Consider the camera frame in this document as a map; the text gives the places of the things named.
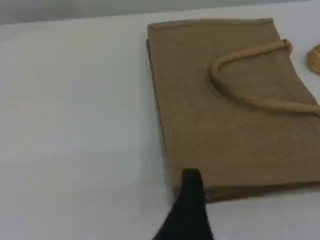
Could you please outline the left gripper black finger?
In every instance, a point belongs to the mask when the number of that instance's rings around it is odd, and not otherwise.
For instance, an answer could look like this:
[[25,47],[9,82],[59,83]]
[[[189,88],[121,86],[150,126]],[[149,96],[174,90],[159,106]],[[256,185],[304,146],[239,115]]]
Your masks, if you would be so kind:
[[177,199],[155,240],[213,240],[208,220],[204,184],[196,168],[182,171],[182,182]]

